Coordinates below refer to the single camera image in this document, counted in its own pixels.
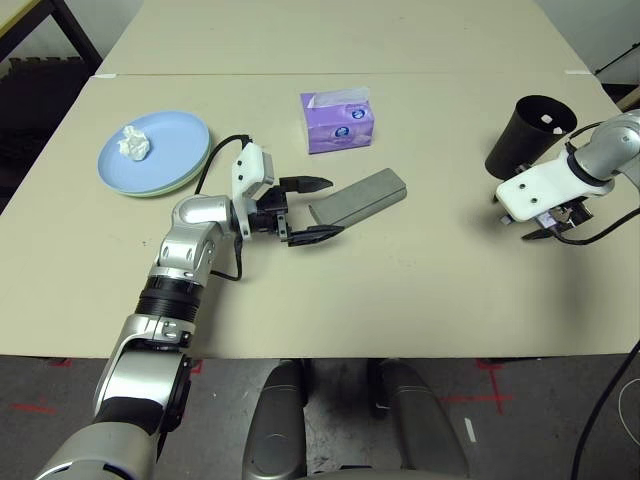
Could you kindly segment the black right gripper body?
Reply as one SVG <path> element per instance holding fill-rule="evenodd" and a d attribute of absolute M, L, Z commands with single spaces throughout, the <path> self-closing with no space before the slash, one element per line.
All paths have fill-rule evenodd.
<path fill-rule="evenodd" d="M 585 201 L 586 198 L 576 198 L 553 207 L 549 213 L 555 223 L 549 228 L 550 232 L 564 233 L 591 220 L 593 214 L 584 204 Z"/>

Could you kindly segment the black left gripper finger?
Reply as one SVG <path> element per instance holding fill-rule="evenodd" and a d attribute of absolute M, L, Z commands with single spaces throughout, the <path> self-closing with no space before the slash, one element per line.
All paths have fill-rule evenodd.
<path fill-rule="evenodd" d="M 312 245 L 328 240 L 344 231 L 339 225 L 315 225 L 305 230 L 292 231 L 287 236 L 289 247 Z"/>
<path fill-rule="evenodd" d="M 313 193 L 333 186 L 333 182 L 314 176 L 281 177 L 279 186 L 284 192 Z"/>

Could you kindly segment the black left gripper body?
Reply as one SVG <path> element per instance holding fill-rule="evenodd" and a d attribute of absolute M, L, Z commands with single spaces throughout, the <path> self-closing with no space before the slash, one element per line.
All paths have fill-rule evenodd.
<path fill-rule="evenodd" d="M 243 228 L 244 239 L 248 240 L 254 232 L 274 234 L 281 241 L 289 239 L 290 227 L 286 220 L 288 192 L 286 187 L 275 185 L 258 200 L 244 200 L 248 219 L 248 227 Z"/>

